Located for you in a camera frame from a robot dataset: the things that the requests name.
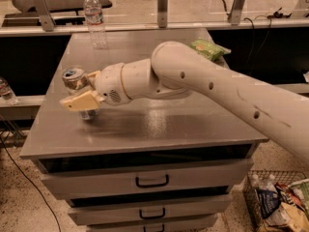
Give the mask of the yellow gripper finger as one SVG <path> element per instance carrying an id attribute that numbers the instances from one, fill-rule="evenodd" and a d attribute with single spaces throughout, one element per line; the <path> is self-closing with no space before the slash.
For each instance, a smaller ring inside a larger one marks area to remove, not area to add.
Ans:
<path id="1" fill-rule="evenodd" d="M 100 108 L 100 104 L 105 101 L 97 91 L 89 90 L 80 95 L 68 96 L 60 100 L 60 104 L 69 111 L 87 111 Z"/>
<path id="2" fill-rule="evenodd" d="M 88 86 L 92 89 L 95 90 L 95 83 L 97 78 L 100 76 L 100 71 L 95 71 L 95 72 L 90 72 L 87 74 L 88 76 Z"/>

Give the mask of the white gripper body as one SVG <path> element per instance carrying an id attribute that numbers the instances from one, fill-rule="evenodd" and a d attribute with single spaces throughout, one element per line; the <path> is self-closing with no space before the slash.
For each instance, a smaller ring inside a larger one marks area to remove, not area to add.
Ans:
<path id="1" fill-rule="evenodd" d="M 122 83 L 124 63 L 104 68 L 95 80 L 96 90 L 110 105 L 122 105 L 130 102 Z"/>

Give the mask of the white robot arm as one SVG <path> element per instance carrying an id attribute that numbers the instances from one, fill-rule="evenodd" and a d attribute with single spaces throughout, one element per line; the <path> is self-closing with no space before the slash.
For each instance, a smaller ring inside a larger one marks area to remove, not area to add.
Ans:
<path id="1" fill-rule="evenodd" d="M 64 80 L 87 80 L 60 100 L 69 111 L 96 110 L 102 102 L 171 100 L 188 91 L 218 103 L 299 159 L 309 161 L 309 99 L 245 74 L 223 68 L 179 42 L 164 42 L 152 56 L 86 73 L 63 72 Z"/>

